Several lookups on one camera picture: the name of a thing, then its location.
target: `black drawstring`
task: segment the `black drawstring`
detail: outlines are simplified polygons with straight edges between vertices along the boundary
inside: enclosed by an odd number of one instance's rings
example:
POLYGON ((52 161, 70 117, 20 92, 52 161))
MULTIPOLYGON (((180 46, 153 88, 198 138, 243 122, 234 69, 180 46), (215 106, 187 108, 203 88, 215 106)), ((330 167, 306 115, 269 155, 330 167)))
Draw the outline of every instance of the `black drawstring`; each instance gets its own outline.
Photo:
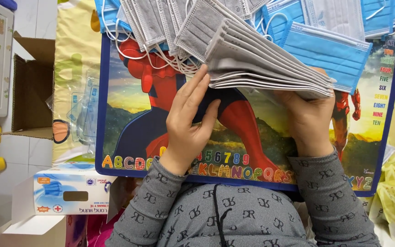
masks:
POLYGON ((225 212, 223 212, 222 217, 219 217, 219 209, 217 207, 217 198, 216 198, 216 189, 217 189, 217 186, 219 186, 219 185, 220 184, 214 185, 213 203, 214 203, 214 208, 216 208, 216 223, 217 223, 217 230, 219 230, 220 245, 222 247, 227 247, 227 241, 225 240, 225 235, 223 235, 223 220, 227 216, 227 213, 233 209, 228 208, 225 212))

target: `red cross logo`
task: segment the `red cross logo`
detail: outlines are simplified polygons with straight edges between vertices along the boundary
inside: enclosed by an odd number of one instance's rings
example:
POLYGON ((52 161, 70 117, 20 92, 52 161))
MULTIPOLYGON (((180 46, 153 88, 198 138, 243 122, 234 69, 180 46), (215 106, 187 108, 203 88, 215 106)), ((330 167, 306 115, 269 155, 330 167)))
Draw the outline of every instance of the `red cross logo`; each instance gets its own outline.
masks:
POLYGON ((61 205, 54 205, 53 211, 56 213, 62 212, 62 206, 61 205))

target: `gray patterned shirt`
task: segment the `gray patterned shirt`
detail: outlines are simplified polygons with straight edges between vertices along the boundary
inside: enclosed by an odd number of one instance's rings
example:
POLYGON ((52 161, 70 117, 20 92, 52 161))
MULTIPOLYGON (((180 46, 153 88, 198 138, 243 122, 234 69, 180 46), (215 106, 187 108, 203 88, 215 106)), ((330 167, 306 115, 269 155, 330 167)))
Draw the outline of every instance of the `gray patterned shirt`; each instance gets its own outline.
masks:
MULTIPOLYGON (((138 194, 114 224, 107 247, 316 246, 292 201, 255 186, 183 183, 155 158, 138 194)), ((377 246, 374 225, 350 188, 336 151, 291 158, 317 245, 377 246)))

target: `sleeve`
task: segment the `sleeve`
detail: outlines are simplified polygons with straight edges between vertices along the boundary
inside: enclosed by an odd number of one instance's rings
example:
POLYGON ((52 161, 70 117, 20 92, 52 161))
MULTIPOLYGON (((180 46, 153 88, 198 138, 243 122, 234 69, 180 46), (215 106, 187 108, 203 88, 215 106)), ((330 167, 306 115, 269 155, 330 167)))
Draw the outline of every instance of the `sleeve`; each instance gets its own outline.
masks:
POLYGON ((319 245, 378 246, 368 219, 344 174, 336 149, 323 157, 289 157, 319 245))
POLYGON ((114 224, 114 230, 105 242, 106 247, 156 244, 168 212, 187 177, 170 173, 158 160, 158 156, 153 159, 138 193, 114 224))

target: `mountain illustration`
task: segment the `mountain illustration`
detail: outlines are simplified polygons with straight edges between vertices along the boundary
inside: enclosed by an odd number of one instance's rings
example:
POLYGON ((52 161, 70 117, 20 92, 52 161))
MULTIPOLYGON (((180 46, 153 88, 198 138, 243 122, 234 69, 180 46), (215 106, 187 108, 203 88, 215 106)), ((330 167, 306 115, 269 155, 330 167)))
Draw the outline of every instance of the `mountain illustration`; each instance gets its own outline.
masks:
MULTIPOLYGON (((113 155, 118 138, 124 127, 139 115, 147 112, 144 110, 138 113, 130 113, 121 108, 114 108, 107 104, 106 107, 106 121, 103 143, 103 158, 109 154, 113 155)), ((257 126, 259 127, 260 139, 262 141, 262 149, 266 156, 273 161, 277 166, 283 170, 290 169, 288 164, 288 156, 296 156, 296 145, 292 137, 283 137, 277 131, 272 129, 265 121, 256 118, 257 126)), ((333 130, 329 133, 331 142, 334 143, 333 130)), ((343 167, 348 176, 361 176, 364 169, 374 171, 377 164, 377 158, 368 153, 377 153, 380 147, 380 142, 368 140, 359 134, 348 135, 348 142, 343 154, 343 167)), ((245 154, 246 150, 240 137, 232 130, 227 129, 220 123, 216 123, 210 141, 205 150, 212 150, 213 154, 216 151, 224 154, 239 153, 245 154)))

